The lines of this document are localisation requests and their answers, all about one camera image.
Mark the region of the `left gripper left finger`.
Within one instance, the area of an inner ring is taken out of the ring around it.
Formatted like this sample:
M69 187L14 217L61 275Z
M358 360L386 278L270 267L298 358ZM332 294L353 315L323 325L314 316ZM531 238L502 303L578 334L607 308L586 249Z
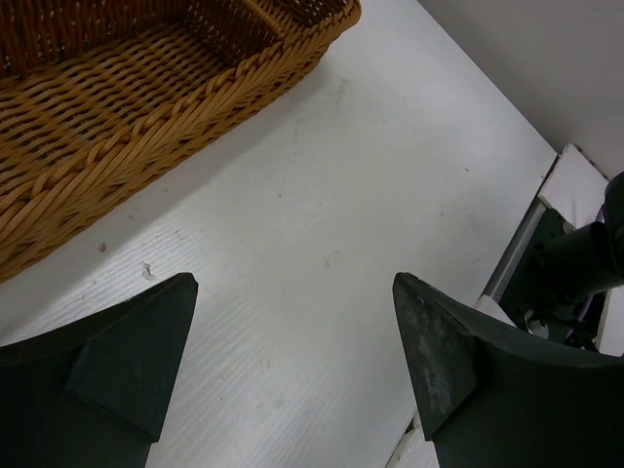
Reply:
M4 467L143 467L161 437L198 284L173 277L1 349Z

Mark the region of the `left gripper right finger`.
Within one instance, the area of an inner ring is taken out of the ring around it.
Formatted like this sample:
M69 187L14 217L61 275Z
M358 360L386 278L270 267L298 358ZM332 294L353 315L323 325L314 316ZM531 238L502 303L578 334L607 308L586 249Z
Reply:
M619 467L623 362L510 327L410 273L393 297L425 438L443 467Z

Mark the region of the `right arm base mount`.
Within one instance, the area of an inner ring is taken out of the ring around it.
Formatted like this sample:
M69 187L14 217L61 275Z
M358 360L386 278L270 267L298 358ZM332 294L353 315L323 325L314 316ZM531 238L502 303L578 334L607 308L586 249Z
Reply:
M547 209L492 295L520 331L596 352L606 296L618 281L605 222L575 228Z

